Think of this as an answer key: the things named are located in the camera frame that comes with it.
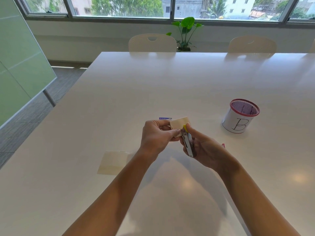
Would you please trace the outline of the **person's right hand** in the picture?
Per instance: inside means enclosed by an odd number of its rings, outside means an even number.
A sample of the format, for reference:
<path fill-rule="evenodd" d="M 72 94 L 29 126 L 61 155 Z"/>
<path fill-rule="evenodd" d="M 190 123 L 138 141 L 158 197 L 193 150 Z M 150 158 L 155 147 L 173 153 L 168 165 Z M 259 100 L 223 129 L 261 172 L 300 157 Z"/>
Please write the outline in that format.
<path fill-rule="evenodd" d="M 239 162 L 213 138 L 205 135 L 204 141 L 194 140 L 195 159 L 218 174 L 237 170 Z"/>

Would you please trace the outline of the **person's left hand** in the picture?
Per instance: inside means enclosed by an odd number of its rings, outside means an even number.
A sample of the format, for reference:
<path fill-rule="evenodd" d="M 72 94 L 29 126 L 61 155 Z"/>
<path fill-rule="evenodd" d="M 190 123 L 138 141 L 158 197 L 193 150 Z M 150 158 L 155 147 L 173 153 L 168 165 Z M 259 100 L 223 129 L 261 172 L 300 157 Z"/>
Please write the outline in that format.
<path fill-rule="evenodd" d="M 169 143 L 161 139 L 163 130 L 171 130 L 169 120 L 148 120 L 143 127 L 139 152 L 145 154 L 152 162 Z"/>

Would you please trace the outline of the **small beige paper piece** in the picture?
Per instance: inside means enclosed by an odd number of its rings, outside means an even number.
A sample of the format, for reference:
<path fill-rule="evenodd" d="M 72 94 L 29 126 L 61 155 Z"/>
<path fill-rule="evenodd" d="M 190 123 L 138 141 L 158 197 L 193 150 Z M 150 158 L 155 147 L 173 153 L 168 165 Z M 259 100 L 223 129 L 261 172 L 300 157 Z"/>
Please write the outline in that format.
<path fill-rule="evenodd" d="M 184 129 L 186 131 L 186 133 L 188 133 L 188 130 L 186 128 L 186 124 L 189 123 L 190 124 L 190 120 L 188 117 L 183 117 L 183 118 L 179 118 L 179 119 L 175 119 L 175 120 L 171 120 L 170 121 L 170 127 L 171 129 Z"/>

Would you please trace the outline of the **silver stapler with yellow tip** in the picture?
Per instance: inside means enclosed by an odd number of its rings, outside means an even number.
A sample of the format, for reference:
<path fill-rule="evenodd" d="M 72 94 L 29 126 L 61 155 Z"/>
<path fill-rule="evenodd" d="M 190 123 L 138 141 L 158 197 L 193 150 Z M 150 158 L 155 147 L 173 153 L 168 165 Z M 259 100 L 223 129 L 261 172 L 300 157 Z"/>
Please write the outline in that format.
<path fill-rule="evenodd" d="M 194 149 L 194 140 L 191 134 L 188 132 L 186 125 L 183 126 L 181 133 L 182 133 L 184 146 L 186 147 L 188 156 L 191 158 L 194 158 L 196 155 L 195 149 Z"/>

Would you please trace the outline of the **person's left forearm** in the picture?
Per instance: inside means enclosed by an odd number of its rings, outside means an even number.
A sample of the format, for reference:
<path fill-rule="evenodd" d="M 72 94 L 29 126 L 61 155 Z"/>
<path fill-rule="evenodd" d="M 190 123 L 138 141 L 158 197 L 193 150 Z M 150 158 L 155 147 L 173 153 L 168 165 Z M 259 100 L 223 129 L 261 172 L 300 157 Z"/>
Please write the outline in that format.
<path fill-rule="evenodd" d="M 62 236 L 115 236 L 145 173 L 162 151 L 140 147 L 110 185 Z"/>

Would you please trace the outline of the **person's right forearm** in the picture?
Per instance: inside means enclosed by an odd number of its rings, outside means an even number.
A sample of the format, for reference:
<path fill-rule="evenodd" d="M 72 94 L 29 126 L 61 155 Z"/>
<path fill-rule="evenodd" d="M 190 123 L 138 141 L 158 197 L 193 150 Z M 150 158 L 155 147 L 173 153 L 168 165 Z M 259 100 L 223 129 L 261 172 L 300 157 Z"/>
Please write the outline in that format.
<path fill-rule="evenodd" d="M 216 172 L 251 236 L 301 236 L 232 155 L 219 157 Z"/>

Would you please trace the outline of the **red mesh pen holder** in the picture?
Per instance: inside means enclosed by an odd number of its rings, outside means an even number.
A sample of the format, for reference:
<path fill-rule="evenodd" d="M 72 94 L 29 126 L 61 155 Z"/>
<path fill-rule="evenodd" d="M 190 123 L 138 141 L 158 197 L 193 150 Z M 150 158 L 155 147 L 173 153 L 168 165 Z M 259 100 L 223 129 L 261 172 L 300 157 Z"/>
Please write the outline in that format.
<path fill-rule="evenodd" d="M 222 126 L 231 133 L 242 134 L 259 113 L 259 107 L 253 102 L 240 98 L 233 99 L 222 120 Z"/>

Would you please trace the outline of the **beige paper sheet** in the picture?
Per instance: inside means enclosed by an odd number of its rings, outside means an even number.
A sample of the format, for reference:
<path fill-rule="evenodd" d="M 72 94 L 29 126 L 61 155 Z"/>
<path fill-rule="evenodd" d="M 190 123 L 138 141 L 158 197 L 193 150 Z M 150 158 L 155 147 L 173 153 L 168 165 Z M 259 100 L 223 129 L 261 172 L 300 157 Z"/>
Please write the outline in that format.
<path fill-rule="evenodd" d="M 101 159 L 97 174 L 118 175 L 133 158 L 136 151 L 106 151 Z"/>

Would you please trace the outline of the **cream plastic chair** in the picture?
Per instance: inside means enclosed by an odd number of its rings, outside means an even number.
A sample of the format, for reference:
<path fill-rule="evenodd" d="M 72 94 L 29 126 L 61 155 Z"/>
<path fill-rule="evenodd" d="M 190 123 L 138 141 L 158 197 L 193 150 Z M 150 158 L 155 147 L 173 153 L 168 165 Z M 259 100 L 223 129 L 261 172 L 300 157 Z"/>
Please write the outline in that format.
<path fill-rule="evenodd" d="M 258 35 L 244 35 L 232 39 L 228 53 L 276 53 L 275 41 Z"/>
<path fill-rule="evenodd" d="M 129 52 L 177 52 L 176 40 L 163 34 L 141 34 L 128 42 Z"/>

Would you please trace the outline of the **green potted plant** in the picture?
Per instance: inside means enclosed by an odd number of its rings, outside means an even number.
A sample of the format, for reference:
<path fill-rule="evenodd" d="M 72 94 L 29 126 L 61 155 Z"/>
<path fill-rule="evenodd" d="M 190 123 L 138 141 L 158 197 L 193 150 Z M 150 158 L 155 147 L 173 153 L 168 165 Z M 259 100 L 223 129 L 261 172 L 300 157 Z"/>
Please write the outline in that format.
<path fill-rule="evenodd" d="M 175 21 L 171 23 L 176 26 L 180 32 L 180 39 L 176 39 L 177 52 L 191 52 L 191 48 L 195 48 L 190 42 L 192 35 L 197 28 L 203 27 L 201 23 L 196 23 L 194 17 L 186 17 L 181 21 Z"/>

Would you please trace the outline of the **grey framed window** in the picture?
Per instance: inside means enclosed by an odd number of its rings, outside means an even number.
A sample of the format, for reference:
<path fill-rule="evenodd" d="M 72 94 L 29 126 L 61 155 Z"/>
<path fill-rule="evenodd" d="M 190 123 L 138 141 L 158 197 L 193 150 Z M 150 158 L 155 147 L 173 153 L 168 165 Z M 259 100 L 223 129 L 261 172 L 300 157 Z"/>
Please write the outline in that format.
<path fill-rule="evenodd" d="M 180 19 L 175 18 L 175 1 L 171 0 L 170 16 L 168 18 L 122 18 L 104 16 L 77 16 L 71 0 L 63 0 L 66 13 L 42 13 L 31 12 L 26 0 L 14 0 L 23 18 L 34 21 L 63 21 L 63 22 L 92 22 L 92 23 L 134 23 L 134 24 L 171 24 Z M 315 19 L 292 19 L 291 14 L 299 0 L 289 0 L 277 22 L 271 21 L 245 21 L 245 20 L 215 20 L 197 19 L 196 21 L 205 26 L 228 26 L 228 27 L 257 27 L 257 28 L 286 28 L 286 29 L 313 29 Z"/>

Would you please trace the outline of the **frosted glass board on stand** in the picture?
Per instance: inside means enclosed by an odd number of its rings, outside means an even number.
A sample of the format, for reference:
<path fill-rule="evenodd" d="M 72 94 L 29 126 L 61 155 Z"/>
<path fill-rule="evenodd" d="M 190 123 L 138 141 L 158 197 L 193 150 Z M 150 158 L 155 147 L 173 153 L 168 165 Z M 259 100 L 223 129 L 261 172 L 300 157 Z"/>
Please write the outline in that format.
<path fill-rule="evenodd" d="M 14 0 L 0 0 L 0 129 L 56 78 Z"/>

